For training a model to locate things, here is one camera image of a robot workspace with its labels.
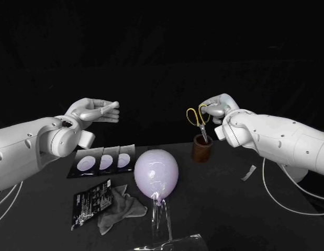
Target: black packet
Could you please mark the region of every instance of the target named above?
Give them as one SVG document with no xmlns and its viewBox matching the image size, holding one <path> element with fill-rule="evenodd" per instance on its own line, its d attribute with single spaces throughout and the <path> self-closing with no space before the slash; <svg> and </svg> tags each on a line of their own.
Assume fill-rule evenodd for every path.
<svg viewBox="0 0 324 251">
<path fill-rule="evenodd" d="M 132 172 L 135 168 L 135 145 L 121 146 L 116 173 Z"/>
<path fill-rule="evenodd" d="M 99 175 L 116 173 L 119 148 L 119 146 L 105 148 L 101 161 Z"/>
<path fill-rule="evenodd" d="M 114 203 L 112 181 L 108 179 L 74 195 L 72 231 L 85 225 Z"/>
<path fill-rule="evenodd" d="M 98 176 L 103 151 L 103 147 L 77 151 L 67 178 Z"/>
</svg>

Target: pink balloon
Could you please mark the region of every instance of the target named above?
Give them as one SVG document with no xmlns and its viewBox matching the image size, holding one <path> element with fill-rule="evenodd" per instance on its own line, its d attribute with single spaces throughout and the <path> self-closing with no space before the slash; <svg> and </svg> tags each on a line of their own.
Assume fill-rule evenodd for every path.
<svg viewBox="0 0 324 251">
<path fill-rule="evenodd" d="M 142 193 L 161 205 L 179 180 L 179 164 L 171 153 L 161 149 L 147 151 L 135 164 L 134 178 Z"/>
</svg>

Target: brown pen holder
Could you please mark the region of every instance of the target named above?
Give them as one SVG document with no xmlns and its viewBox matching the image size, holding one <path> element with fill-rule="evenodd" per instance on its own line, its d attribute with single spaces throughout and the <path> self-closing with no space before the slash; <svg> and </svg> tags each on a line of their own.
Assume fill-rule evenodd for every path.
<svg viewBox="0 0 324 251">
<path fill-rule="evenodd" d="M 194 137 L 193 160 L 200 163 L 207 162 L 212 154 L 213 139 L 209 135 L 207 140 L 209 142 L 206 143 L 202 134 L 196 135 Z"/>
</svg>

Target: table surface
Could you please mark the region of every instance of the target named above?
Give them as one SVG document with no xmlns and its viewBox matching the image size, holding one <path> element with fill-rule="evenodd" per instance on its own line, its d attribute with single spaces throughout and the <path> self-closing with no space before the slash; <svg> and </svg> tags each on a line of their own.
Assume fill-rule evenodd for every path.
<svg viewBox="0 0 324 251">
<path fill-rule="evenodd" d="M 324 250 L 324 220 L 287 211 L 270 197 L 262 182 L 257 152 L 215 141 L 207 163 L 192 160 L 193 143 L 137 148 L 167 150 L 177 159 L 180 178 L 170 200 L 174 239 L 200 234 L 210 250 Z M 118 250 L 150 245 L 151 199 L 138 189 L 134 173 L 67 179 L 76 152 L 53 162 L 24 182 L 20 197 L 0 221 L 0 250 Z M 251 166 L 251 178 L 242 181 Z M 128 184 L 127 192 L 148 206 L 140 218 L 118 222 L 102 236 L 98 219 L 72 231 L 73 195 L 108 178 L 112 186 Z M 267 184 L 290 208 L 316 213 L 278 165 L 267 160 Z"/>
</svg>

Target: microfiber cloth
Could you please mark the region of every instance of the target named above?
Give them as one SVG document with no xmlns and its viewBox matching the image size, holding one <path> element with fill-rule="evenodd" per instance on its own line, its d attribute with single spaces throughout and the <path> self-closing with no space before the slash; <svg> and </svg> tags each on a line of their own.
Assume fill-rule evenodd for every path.
<svg viewBox="0 0 324 251">
<path fill-rule="evenodd" d="M 131 195 L 125 193 L 127 187 L 128 185 L 115 188 L 112 187 L 114 204 L 109 209 L 105 210 L 98 220 L 102 235 L 108 233 L 114 224 L 124 218 L 142 217 L 147 214 L 148 208 L 141 204 L 135 197 L 131 197 Z"/>
</svg>

